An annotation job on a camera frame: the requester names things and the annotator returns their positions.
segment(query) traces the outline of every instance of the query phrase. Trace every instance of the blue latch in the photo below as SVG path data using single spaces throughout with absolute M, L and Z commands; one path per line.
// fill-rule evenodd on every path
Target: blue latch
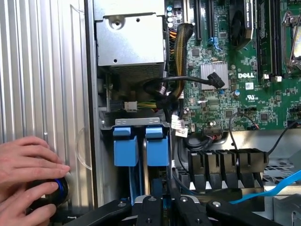
M 162 127 L 148 127 L 145 132 L 148 166 L 168 166 L 168 138 Z
M 115 166 L 136 166 L 138 162 L 137 137 L 131 136 L 130 127 L 116 127 L 114 136 Z

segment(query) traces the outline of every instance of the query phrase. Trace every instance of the capacitor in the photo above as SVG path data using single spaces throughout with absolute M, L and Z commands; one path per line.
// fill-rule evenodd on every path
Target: capacitor
M 271 86 L 271 82 L 270 81 L 268 81 L 268 82 L 266 82 L 264 85 L 263 85 L 265 88 L 268 88 L 268 87 L 270 87 Z
M 238 98 L 239 95 L 240 95 L 240 91 L 237 89 L 237 90 L 235 90 L 232 94 L 233 94 L 233 97 L 234 97 L 234 98 Z

